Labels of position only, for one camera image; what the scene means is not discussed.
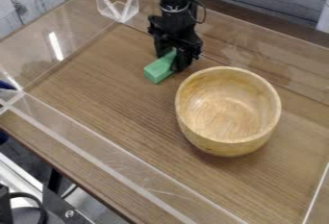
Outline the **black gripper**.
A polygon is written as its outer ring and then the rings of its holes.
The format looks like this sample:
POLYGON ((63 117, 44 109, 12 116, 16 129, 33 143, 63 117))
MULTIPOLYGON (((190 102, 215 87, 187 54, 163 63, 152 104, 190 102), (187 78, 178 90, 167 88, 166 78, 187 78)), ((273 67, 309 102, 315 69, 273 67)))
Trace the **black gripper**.
POLYGON ((155 54, 162 58, 176 48, 174 71, 184 71, 194 59, 199 59, 203 41, 195 33, 198 7, 160 8, 160 15, 148 16, 148 33, 152 36, 155 54))

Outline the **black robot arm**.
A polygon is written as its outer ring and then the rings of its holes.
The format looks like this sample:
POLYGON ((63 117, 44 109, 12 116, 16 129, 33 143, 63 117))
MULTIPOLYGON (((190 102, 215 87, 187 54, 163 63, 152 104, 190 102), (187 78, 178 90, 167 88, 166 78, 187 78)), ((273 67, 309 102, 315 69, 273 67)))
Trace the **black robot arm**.
POLYGON ((159 0, 160 15, 148 16, 148 33, 152 35, 156 57, 163 57, 171 50, 176 51, 171 69, 184 71, 194 60, 199 59, 203 40, 195 33, 198 0, 159 0))

